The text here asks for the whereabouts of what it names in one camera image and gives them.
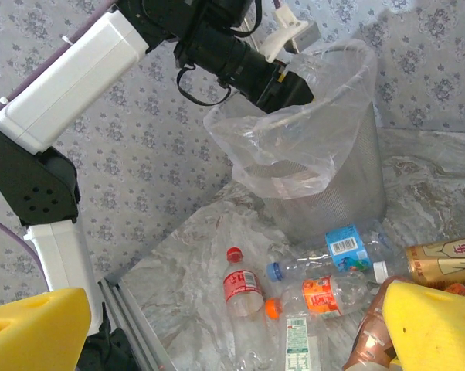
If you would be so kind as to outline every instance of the blue bottle cap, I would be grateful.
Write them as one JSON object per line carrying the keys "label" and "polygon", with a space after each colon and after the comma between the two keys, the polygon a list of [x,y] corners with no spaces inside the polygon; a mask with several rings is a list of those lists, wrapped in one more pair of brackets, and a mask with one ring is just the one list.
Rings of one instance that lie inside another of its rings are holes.
{"label": "blue bottle cap", "polygon": [[270,263],[266,266],[266,273],[272,282],[282,281],[283,277],[280,273],[279,264],[277,262]]}

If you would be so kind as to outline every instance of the blue bottle label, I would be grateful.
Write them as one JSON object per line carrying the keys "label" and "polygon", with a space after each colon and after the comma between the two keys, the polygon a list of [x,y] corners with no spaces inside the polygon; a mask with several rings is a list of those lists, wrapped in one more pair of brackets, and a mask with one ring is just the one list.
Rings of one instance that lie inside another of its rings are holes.
{"label": "blue bottle label", "polygon": [[340,272],[366,271],[372,265],[354,224],[325,234],[332,260]]}

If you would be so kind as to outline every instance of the plastic bag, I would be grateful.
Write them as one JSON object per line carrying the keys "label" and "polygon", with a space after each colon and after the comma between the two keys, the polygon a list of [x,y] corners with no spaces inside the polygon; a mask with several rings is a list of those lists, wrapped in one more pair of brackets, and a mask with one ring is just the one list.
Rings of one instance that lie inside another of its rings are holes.
{"label": "plastic bag", "polygon": [[372,104],[377,73],[361,40],[293,57],[315,101],[265,114],[236,93],[210,111],[205,128],[233,163],[232,177],[259,197],[296,199],[323,192],[350,154]]}

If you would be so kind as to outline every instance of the white bottle cap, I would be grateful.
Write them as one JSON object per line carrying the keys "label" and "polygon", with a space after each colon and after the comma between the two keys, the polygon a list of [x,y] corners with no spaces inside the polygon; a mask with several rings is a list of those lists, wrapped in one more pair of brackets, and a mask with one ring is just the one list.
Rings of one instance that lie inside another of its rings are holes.
{"label": "white bottle cap", "polygon": [[387,272],[387,264],[385,261],[377,261],[373,264],[373,273],[375,274],[375,279],[377,284],[382,284],[387,278],[389,278],[389,273]]}
{"label": "white bottle cap", "polygon": [[374,362],[360,362],[349,367],[346,371],[389,371],[389,369]]}

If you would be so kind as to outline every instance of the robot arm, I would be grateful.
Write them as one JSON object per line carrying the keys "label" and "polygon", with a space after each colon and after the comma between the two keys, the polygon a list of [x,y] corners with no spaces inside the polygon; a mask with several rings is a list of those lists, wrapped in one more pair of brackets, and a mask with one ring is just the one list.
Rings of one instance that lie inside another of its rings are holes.
{"label": "robot arm", "polygon": [[265,112],[311,102],[304,80],[294,73],[280,79],[284,65],[268,63],[231,30],[251,2],[121,0],[0,110],[0,192],[28,227],[25,239],[36,246],[49,289],[85,289],[92,312],[89,335],[103,320],[102,303],[79,218],[76,169],[51,146],[165,40],[178,40],[181,68],[204,68]]}

